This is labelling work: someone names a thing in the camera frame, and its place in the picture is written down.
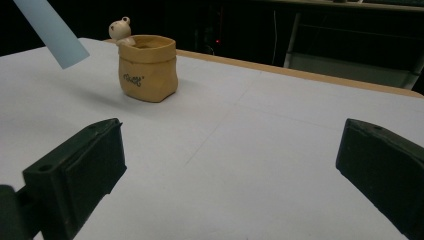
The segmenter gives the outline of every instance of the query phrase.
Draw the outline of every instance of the cable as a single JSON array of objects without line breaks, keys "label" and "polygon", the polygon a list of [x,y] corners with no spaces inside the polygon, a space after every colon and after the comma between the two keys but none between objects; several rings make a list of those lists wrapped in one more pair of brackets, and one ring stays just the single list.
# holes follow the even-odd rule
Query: cable
[{"label": "cable", "polygon": [[275,62],[275,53],[277,52],[277,41],[278,41],[278,32],[277,32],[277,16],[274,10],[274,34],[275,34],[275,39],[274,39],[274,54],[272,56],[272,65],[274,65]]}]

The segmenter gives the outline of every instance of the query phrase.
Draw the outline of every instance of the figurine head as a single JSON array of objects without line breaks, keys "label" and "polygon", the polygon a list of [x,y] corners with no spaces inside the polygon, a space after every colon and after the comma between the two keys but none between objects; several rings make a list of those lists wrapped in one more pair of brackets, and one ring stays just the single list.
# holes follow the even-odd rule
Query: figurine head
[{"label": "figurine head", "polygon": [[109,36],[115,40],[131,36],[130,18],[123,17],[122,20],[113,22],[109,26]]}]

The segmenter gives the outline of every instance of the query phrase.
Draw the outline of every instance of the small frog figurine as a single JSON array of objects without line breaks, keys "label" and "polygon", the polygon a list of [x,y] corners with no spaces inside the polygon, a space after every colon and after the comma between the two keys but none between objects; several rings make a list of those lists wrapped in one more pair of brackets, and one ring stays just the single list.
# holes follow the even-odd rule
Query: small frog figurine
[{"label": "small frog figurine", "polygon": [[131,37],[130,18],[123,17],[122,20],[110,24],[109,36],[115,40],[117,46],[121,44],[134,46],[135,41]]}]

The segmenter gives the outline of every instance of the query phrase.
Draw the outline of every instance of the white table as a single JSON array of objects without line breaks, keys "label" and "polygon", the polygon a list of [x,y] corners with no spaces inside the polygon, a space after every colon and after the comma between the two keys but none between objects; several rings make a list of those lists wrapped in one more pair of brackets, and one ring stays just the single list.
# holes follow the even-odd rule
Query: white table
[{"label": "white table", "polygon": [[120,89],[117,48],[62,70],[0,58],[0,183],[83,127],[123,122],[127,172],[75,239],[406,239],[335,168],[347,118],[424,146],[424,100],[178,56],[162,103]]}]

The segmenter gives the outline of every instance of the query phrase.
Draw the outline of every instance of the paper bag shaped pot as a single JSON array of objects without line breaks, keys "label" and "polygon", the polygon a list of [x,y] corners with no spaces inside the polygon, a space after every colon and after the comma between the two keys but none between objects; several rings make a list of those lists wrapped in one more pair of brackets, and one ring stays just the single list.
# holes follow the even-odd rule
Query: paper bag shaped pot
[{"label": "paper bag shaped pot", "polygon": [[121,88],[130,97],[161,102],[178,87],[175,41],[155,35],[133,38],[134,46],[119,46]]}]

